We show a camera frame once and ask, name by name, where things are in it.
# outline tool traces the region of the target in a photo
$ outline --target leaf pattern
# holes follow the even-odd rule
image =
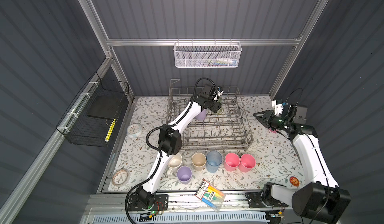
[[[239,156],[244,153],[251,154],[256,159],[256,166],[250,172],[242,173],[239,169],[233,172],[227,172],[224,164],[221,164],[215,173],[207,172],[206,168],[201,171],[195,171],[191,162],[193,154],[196,151],[180,151],[183,157],[183,164],[189,166],[193,172],[193,178],[187,185],[181,184],[177,177],[167,176],[165,173],[161,177],[159,190],[197,190],[205,178],[214,186],[222,190],[246,190],[262,189],[264,184],[274,182],[286,185],[288,188],[301,188],[305,185],[302,175],[301,163],[292,147],[290,141],[283,136],[271,133],[268,129],[260,125],[253,116],[254,112],[272,109],[271,99],[266,96],[242,96],[244,107],[244,121],[248,121],[251,126],[251,132],[254,138],[253,144],[247,152],[236,152]],[[126,137],[115,167],[115,170],[125,168],[130,172],[130,180],[124,186],[114,186],[111,182],[110,191],[127,191],[132,186],[145,180],[156,158],[156,150],[146,145],[145,138],[149,130],[161,126],[166,122],[168,97],[139,97],[134,110],[131,124],[141,123],[143,134],[137,138]],[[227,127],[217,127],[207,130],[196,128],[190,135],[199,136],[205,132],[205,135],[218,135],[219,132],[230,132]],[[152,145],[157,146],[159,131],[155,131],[149,138]],[[199,151],[205,155],[207,150]],[[225,157],[229,151],[220,151]],[[291,176],[295,176],[299,181],[299,187],[291,185],[288,181]]]

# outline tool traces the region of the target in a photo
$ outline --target white mug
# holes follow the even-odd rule
[[[183,157],[181,157],[180,153],[177,153],[168,162],[167,176],[172,176],[172,175],[175,176],[177,173],[177,170],[182,165],[183,165]]]

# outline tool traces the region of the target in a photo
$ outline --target blue cup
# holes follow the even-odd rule
[[[223,156],[215,151],[212,150],[208,152],[207,154],[207,170],[210,173],[215,173],[218,170],[218,167],[221,165],[223,162]]]

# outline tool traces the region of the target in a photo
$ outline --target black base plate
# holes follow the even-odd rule
[[[263,198],[261,197],[262,193],[263,193],[262,191],[255,192],[255,193],[246,193],[245,196],[248,199],[249,208],[264,208],[264,207],[273,206],[273,208],[276,208],[278,210],[280,207],[288,207],[287,204],[283,202],[279,202],[278,200],[276,200],[276,202],[273,202],[273,205],[272,205],[267,200],[263,200]]]
[[[154,205],[149,210],[147,210],[148,207],[137,200],[136,195],[132,195],[128,200],[128,211],[157,211],[156,201],[163,203],[163,205],[159,205],[160,211],[168,209],[168,195],[155,195]]]

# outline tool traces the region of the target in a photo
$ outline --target dark gray panel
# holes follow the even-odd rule
[[[0,0],[0,23],[2,206],[105,55],[78,0]],[[111,150],[69,145],[60,148],[14,223],[25,213],[40,223],[78,222]]]
[[[384,190],[384,0],[330,0],[276,98],[304,89],[309,125],[352,202],[342,222],[378,223]],[[290,97],[296,102],[298,93]]]
[[[111,39],[296,38],[317,0],[92,0]]]
[[[169,80],[194,86],[208,77],[220,86],[238,86],[242,94],[268,94],[290,46],[245,46],[237,68],[176,68],[172,47],[114,47],[136,96],[165,96]]]

